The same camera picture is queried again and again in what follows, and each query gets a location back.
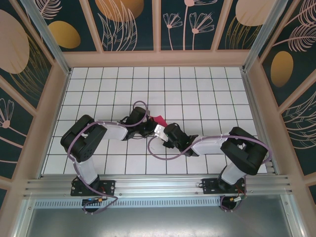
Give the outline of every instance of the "flower illustration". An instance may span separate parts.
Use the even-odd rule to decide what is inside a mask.
[[[171,37],[170,37],[170,29],[182,26],[182,21],[180,21],[181,19],[178,13],[177,14],[171,13],[170,16],[168,15],[168,13],[166,13],[163,15],[163,20],[166,23],[166,26],[168,28],[170,47],[171,47],[171,50],[173,50]]]
[[[196,12],[190,14],[190,25],[193,33],[192,50],[194,50],[194,39],[196,34],[214,30],[214,25],[212,25],[213,19],[211,15],[212,13],[201,13],[197,18]]]
[[[216,2],[217,0],[184,0],[186,6],[209,5]]]

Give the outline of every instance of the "purple cable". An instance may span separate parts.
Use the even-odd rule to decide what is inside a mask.
[[[98,213],[104,211],[104,210],[107,209],[110,205],[112,205],[114,202],[116,202],[116,201],[118,200],[118,197],[117,197],[117,196],[108,195],[108,194],[104,194],[104,193],[101,193],[101,192],[96,191],[95,189],[91,188],[91,187],[85,182],[85,180],[81,177],[81,175],[80,175],[80,173],[79,173],[79,171],[78,171],[78,168],[77,168],[77,166],[76,166],[76,162],[75,162],[76,160],[75,160],[74,157],[71,156],[70,151],[71,151],[71,149],[73,148],[75,142],[78,140],[78,138],[79,138],[85,131],[87,131],[90,127],[92,127],[92,126],[94,126],[94,125],[96,125],[96,124],[112,124],[112,125],[118,125],[118,126],[122,126],[122,127],[134,127],[134,126],[137,126],[137,125],[139,125],[140,123],[142,123],[143,120],[147,117],[147,114],[148,114],[148,106],[147,106],[147,104],[146,104],[144,101],[139,100],[139,101],[136,101],[136,102],[133,104],[133,109],[135,108],[135,105],[136,105],[137,103],[139,103],[139,102],[142,103],[142,104],[144,104],[144,105],[145,105],[145,108],[146,108],[145,115],[144,115],[144,117],[143,117],[139,122],[137,122],[137,123],[135,123],[135,124],[132,124],[132,125],[126,125],[126,124],[117,124],[117,123],[115,123],[115,122],[95,121],[95,122],[93,122],[93,123],[90,123],[87,127],[85,127],[85,128],[74,138],[74,140],[72,141],[72,143],[70,144],[70,146],[69,146],[69,148],[68,148],[67,157],[73,162],[74,169],[75,169],[75,171],[76,171],[76,173],[77,173],[77,176],[78,176],[78,178],[83,182],[83,184],[84,184],[88,189],[90,189],[91,191],[93,191],[93,192],[96,193],[96,194],[99,194],[100,196],[108,197],[108,198],[114,198],[114,200],[111,201],[108,205],[106,205],[105,207],[103,207],[103,208],[101,208],[101,209],[96,210],[95,212],[87,212],[87,211],[86,211],[86,209],[85,209],[86,206],[89,205],[89,204],[91,204],[91,203],[93,203],[93,202],[87,202],[87,203],[83,206],[83,210],[85,211],[86,214],[89,213],[90,215],[93,215],[93,214],[98,214]]]

